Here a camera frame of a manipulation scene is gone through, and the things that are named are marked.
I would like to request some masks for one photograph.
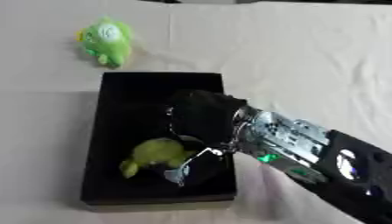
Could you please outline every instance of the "green toy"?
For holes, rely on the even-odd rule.
[[[85,51],[97,57],[101,65],[110,67],[120,67],[130,56],[131,38],[131,30],[126,24],[108,17],[77,33],[77,40]]]
[[[140,143],[130,157],[120,164],[122,175],[128,179],[140,168],[165,164],[172,169],[179,168],[195,151],[184,150],[184,146],[170,138],[161,137]]]

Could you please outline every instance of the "open black box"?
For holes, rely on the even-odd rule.
[[[81,191],[91,207],[232,200],[236,194],[233,157],[207,182],[179,188],[152,171],[125,179],[118,165],[142,141],[158,137],[159,105],[180,89],[223,93],[216,73],[105,73]]]

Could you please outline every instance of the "white table surface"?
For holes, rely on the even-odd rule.
[[[164,5],[130,0],[0,2],[3,224],[355,223],[251,157],[235,156],[227,210],[88,213],[81,185],[103,67],[74,33],[108,15],[136,33],[124,71],[222,73],[262,109],[392,149],[392,8],[348,4]]]

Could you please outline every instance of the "black glove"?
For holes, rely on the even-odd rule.
[[[207,146],[229,143],[233,117],[245,100],[203,90],[182,90],[170,100],[172,129],[177,135],[197,137]]]

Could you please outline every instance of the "robotic hand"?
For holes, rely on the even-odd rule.
[[[224,94],[181,91],[170,104],[171,131],[206,145],[169,175],[172,181],[183,185],[195,161],[240,151],[285,172],[361,221],[392,223],[392,155],[386,151],[337,130],[252,108],[245,100]]]

